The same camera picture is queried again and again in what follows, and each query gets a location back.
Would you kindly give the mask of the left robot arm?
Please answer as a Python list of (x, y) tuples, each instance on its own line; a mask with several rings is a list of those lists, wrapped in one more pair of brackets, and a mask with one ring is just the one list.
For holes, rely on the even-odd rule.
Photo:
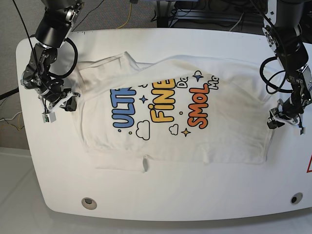
[[(312, 103), (312, 75), (308, 66), (308, 52), (301, 39), (300, 20), (304, 12), (304, 0), (269, 0), (267, 11), (261, 11), (264, 19), (263, 32), (274, 57), (264, 60), (260, 66), (260, 76), (266, 89), (272, 88), (271, 95), (281, 92), (290, 94), (283, 101), (279, 99), (277, 106), (270, 110), (267, 121), (269, 129), (282, 127), (284, 124), (297, 125), (304, 132), (302, 115), (304, 109)], [(291, 84), (291, 89), (283, 89), (282, 85), (274, 85), (264, 75), (265, 65), (277, 60), (283, 67), (282, 82)]]

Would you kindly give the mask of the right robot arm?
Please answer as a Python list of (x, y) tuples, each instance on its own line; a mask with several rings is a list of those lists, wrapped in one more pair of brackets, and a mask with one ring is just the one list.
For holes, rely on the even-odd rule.
[[(64, 79), (75, 69), (78, 61), (78, 50), (68, 37), (73, 25), (83, 8), (81, 0), (44, 0), (45, 12), (36, 30), (38, 41), (31, 47), (31, 56), (21, 79), (25, 89), (35, 90), (44, 108), (44, 114), (51, 113), (54, 107), (60, 107), (67, 112), (77, 108), (76, 97), (71, 88), (64, 87)], [(51, 64), (57, 60), (58, 49), (64, 42), (69, 43), (74, 50), (72, 67), (63, 75), (50, 72)]]

